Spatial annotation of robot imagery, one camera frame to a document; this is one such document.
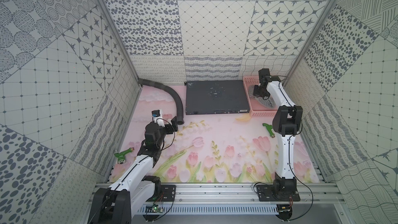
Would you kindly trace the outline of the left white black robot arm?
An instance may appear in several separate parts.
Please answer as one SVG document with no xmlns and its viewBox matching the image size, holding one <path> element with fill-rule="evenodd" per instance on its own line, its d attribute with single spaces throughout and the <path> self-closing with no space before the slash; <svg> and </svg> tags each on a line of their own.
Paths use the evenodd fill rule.
<svg viewBox="0 0 398 224">
<path fill-rule="evenodd" d="M 160 178 L 148 173 L 165 149 L 165 137 L 175 135 L 179 124 L 177 117 L 167 121 L 152 115 L 133 164 L 115 183 L 94 194 L 88 224 L 131 224 L 134 214 L 147 200 L 161 198 Z"/>
</svg>

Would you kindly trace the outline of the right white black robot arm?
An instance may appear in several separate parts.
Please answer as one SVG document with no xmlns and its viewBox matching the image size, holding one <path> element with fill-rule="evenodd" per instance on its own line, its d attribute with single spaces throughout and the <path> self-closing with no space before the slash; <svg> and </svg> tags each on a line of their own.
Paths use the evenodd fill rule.
<svg viewBox="0 0 398 224">
<path fill-rule="evenodd" d="M 272 122 L 279 149 L 273 190 L 276 194 L 295 192 L 297 179 L 293 169 L 293 149 L 295 137 L 300 132 L 303 109 L 288 97 L 279 76 L 271 75 L 268 68 L 259 70 L 258 75 L 259 84 L 254 88 L 254 95 L 263 99 L 271 97 L 278 107 Z"/>
</svg>

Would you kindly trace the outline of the grey striped square dishcloth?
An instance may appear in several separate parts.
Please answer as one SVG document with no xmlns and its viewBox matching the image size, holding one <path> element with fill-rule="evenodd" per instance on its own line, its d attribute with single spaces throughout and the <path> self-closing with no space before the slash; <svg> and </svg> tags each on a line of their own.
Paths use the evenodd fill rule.
<svg viewBox="0 0 398 224">
<path fill-rule="evenodd" d="M 275 101 L 273 100 L 273 98 L 270 96 L 269 98 L 262 98 L 262 97 L 258 97 L 258 96 L 254 96 L 254 95 L 250 95 L 249 96 L 251 99 L 257 101 L 258 103 L 260 103 L 263 107 L 269 108 L 269 109 L 273 109 L 275 107 Z"/>
</svg>

